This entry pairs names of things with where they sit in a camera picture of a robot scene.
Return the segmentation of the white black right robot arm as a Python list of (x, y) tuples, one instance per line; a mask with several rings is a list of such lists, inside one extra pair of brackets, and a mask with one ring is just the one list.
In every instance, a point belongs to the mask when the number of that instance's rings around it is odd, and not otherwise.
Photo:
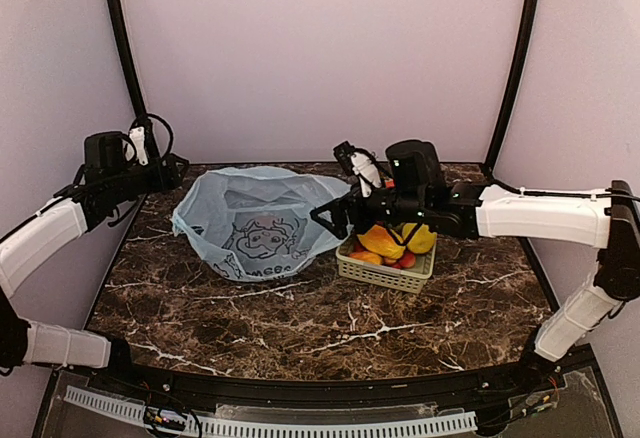
[(415, 223), (455, 238), (526, 237), (597, 249), (596, 269), (558, 311), (534, 330), (510, 371), (510, 382), (530, 392), (546, 380), (569, 349), (606, 316), (639, 296), (639, 213), (626, 182), (606, 189), (560, 192), (511, 189), (501, 183), (423, 184), (374, 189), (357, 186), (311, 212), (344, 239), (372, 225)]

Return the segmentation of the light blue printed plastic bag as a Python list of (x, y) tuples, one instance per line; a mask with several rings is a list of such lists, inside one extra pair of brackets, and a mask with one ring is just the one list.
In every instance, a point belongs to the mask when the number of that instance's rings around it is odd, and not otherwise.
[(349, 190), (338, 178), (273, 166), (207, 171), (174, 209), (173, 232), (227, 280), (289, 277), (342, 243), (310, 213)]

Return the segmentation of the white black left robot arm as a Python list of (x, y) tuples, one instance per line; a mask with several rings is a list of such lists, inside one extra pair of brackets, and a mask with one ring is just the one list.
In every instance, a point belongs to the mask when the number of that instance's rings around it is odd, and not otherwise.
[(107, 177), (72, 183), (1, 239), (1, 374), (25, 364), (101, 369), (103, 379), (120, 394), (141, 385), (140, 370), (113, 355), (102, 335), (20, 317), (9, 299), (21, 284), (70, 242), (114, 215), (120, 204), (181, 186), (189, 161), (173, 153), (146, 165), (131, 165)]

